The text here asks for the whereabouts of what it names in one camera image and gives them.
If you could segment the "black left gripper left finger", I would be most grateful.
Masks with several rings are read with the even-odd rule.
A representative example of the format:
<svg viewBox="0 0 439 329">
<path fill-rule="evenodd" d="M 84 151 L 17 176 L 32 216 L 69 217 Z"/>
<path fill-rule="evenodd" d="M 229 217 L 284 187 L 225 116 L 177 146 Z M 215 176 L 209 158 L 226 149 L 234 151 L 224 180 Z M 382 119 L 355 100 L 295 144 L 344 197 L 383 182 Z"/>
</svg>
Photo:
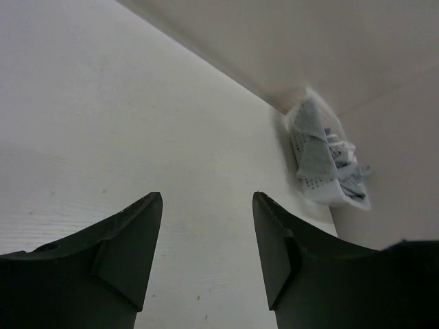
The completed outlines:
<svg viewBox="0 0 439 329">
<path fill-rule="evenodd" d="M 153 192 L 32 252 L 1 256 L 2 328 L 133 328 L 161 226 Z"/>
</svg>

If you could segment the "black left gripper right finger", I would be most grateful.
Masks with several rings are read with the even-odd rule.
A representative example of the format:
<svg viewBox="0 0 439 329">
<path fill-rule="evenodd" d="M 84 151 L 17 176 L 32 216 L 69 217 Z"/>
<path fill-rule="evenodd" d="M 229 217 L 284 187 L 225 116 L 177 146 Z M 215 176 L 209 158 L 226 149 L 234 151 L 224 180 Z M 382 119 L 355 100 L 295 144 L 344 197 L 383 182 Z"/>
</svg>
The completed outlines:
<svg viewBox="0 0 439 329">
<path fill-rule="evenodd" d="M 279 328 L 437 328 L 438 242 L 374 250 L 252 199 L 268 307 Z"/>
</svg>

